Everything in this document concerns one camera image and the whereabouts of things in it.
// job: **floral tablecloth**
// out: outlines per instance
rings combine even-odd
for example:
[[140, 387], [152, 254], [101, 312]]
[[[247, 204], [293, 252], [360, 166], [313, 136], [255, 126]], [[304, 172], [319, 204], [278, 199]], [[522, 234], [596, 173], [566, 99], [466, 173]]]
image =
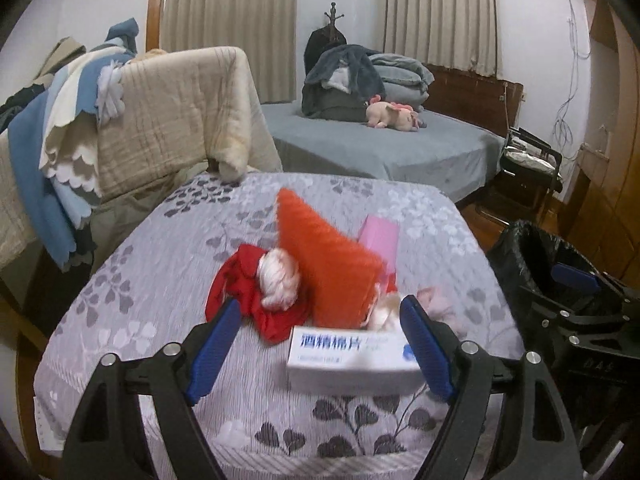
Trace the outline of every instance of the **floral tablecloth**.
[[[355, 237], [367, 214], [401, 227], [398, 287], [440, 286], [467, 338], [517, 358], [522, 342], [492, 270], [454, 204], [437, 189], [310, 174], [255, 173], [225, 185], [200, 174], [175, 191], [92, 277], [47, 346], [35, 392], [64, 436], [95, 365], [107, 352], [128, 360], [182, 341], [204, 322], [220, 265], [242, 242], [277, 244], [275, 197], [298, 193]], [[194, 412], [229, 478], [412, 479], [447, 413], [427, 386], [408, 397], [318, 397], [289, 391], [288, 343], [267, 346], [241, 327], [212, 393]], [[149, 446], [162, 479], [174, 473], [152, 401], [141, 397]], [[470, 478], [482, 476], [499, 399], [487, 414]]]

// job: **wooden bed frame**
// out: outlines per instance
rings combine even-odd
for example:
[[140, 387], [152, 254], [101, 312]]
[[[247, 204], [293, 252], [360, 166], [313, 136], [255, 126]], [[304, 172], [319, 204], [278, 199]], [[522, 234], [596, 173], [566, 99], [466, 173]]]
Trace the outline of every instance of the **wooden bed frame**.
[[515, 126], [524, 86], [495, 77], [429, 65], [435, 81], [429, 86], [427, 110], [480, 126], [501, 137]]

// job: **blue blanket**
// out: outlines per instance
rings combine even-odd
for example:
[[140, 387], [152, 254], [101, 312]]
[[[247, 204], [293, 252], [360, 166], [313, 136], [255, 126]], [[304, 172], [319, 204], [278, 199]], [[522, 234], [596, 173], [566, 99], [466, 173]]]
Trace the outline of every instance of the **blue blanket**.
[[[135, 48], [135, 35], [138, 33], [135, 20], [111, 27], [106, 41], [117, 38], [118, 31], [122, 33], [122, 43]], [[75, 117], [81, 112], [96, 115], [97, 79], [102, 67], [112, 60], [126, 62], [133, 57], [132, 52], [121, 47], [118, 53], [105, 54], [78, 69], [82, 72]], [[9, 152], [20, 198], [38, 238], [62, 269], [73, 263], [76, 256], [87, 261], [87, 255], [93, 253], [95, 245], [86, 220], [97, 205], [81, 189], [73, 189], [68, 183], [58, 182], [55, 178], [48, 179], [39, 170], [44, 127], [68, 76], [68, 66], [62, 67], [50, 88], [29, 103], [8, 129]]]

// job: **clothes pile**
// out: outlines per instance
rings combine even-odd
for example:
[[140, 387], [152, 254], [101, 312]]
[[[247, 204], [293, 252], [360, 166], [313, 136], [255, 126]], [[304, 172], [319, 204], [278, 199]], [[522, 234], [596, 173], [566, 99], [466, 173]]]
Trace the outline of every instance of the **clothes pile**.
[[62, 269], [91, 263], [88, 221], [100, 203], [97, 128], [124, 113], [118, 70], [136, 55], [133, 18], [110, 28], [90, 52], [61, 40], [33, 84], [2, 107], [20, 198]]
[[308, 72], [302, 112], [310, 118], [366, 122], [367, 105], [376, 95], [419, 112], [433, 81], [416, 59], [340, 44], [325, 50]]

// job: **gray bedsheet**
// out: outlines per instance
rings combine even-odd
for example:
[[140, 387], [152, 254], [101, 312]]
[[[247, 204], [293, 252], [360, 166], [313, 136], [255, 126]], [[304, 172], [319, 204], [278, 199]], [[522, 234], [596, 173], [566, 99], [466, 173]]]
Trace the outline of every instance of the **gray bedsheet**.
[[295, 104], [263, 105], [285, 171], [364, 176], [429, 184], [458, 202], [498, 171], [504, 139], [425, 111], [427, 124], [404, 133], [364, 124], [308, 119]]
[[[522, 342], [495, 276], [455, 206], [435, 188], [350, 177], [250, 174], [225, 186], [201, 174], [174, 192], [98, 270], [49, 341], [35, 394], [60, 436], [100, 357], [153, 355], [204, 322], [222, 262], [241, 242], [276, 244], [274, 199], [295, 190], [321, 215], [356, 236], [367, 214], [397, 221], [398, 287], [438, 285], [467, 338], [517, 358]], [[413, 479], [447, 413], [427, 387], [407, 397], [318, 397], [289, 391], [288, 343], [267, 346], [244, 323], [213, 391], [194, 408], [230, 479]], [[499, 399], [471, 478], [495, 434]], [[174, 478], [148, 397], [142, 415], [159, 478]]]

